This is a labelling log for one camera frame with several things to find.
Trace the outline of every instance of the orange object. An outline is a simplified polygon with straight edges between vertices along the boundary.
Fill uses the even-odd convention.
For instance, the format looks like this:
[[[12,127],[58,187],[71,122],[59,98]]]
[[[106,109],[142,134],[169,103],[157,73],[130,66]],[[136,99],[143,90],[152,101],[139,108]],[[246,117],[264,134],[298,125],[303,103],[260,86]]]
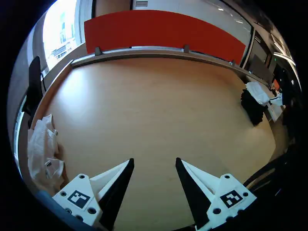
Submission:
[[[275,86],[276,90],[279,90],[280,86],[279,86],[279,84],[278,84],[276,79],[274,79],[274,86]]]
[[[245,45],[224,30],[197,18],[160,10],[130,10],[84,22],[88,54],[132,46],[162,46],[199,51],[240,63]]]

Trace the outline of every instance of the wall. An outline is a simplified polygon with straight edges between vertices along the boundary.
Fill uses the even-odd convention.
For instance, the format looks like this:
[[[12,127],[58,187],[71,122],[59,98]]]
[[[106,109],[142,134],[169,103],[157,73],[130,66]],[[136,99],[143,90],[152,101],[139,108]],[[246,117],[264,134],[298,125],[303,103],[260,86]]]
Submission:
[[[130,5],[130,0],[96,0],[95,17],[108,13],[129,10]]]
[[[7,130],[13,150],[13,134],[18,109],[29,86],[29,65],[27,57],[28,39],[23,43],[12,71],[7,98]]]
[[[46,13],[43,14],[40,20],[36,23],[32,41],[33,57],[36,56],[40,57],[41,72],[43,72],[43,70],[48,68],[45,58],[44,43],[43,43],[43,25],[45,16]]]

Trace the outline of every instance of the black cable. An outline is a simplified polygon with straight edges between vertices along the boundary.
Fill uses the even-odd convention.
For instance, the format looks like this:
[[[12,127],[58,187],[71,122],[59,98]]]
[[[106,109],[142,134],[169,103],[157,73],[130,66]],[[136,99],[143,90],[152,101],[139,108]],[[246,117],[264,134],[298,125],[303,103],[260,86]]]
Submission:
[[[41,73],[41,77],[42,77],[42,79],[43,79],[43,86],[44,86],[44,90],[45,90],[45,92],[46,92],[46,87],[45,87],[45,81],[44,81],[43,73]]]

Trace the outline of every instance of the chair backrest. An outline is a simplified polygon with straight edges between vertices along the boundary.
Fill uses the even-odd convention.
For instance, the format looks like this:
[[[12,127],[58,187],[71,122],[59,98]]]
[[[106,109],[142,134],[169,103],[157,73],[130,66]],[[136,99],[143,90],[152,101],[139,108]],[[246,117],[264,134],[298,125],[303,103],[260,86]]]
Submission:
[[[37,106],[43,97],[40,68],[40,57],[37,56],[33,59],[29,67],[29,88],[27,92],[27,101],[31,108]]]
[[[42,98],[40,57],[37,56],[29,66],[29,87],[27,90],[26,102],[22,108],[22,111],[26,112],[31,117],[28,124],[31,124],[36,108]]]

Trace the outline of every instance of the building outside window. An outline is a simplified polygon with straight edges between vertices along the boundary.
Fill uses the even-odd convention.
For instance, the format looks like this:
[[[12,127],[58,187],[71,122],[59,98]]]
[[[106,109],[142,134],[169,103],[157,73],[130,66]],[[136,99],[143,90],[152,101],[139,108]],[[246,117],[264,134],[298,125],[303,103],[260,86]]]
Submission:
[[[43,26],[43,42],[49,70],[77,47],[75,7],[76,0],[58,0],[48,9]]]

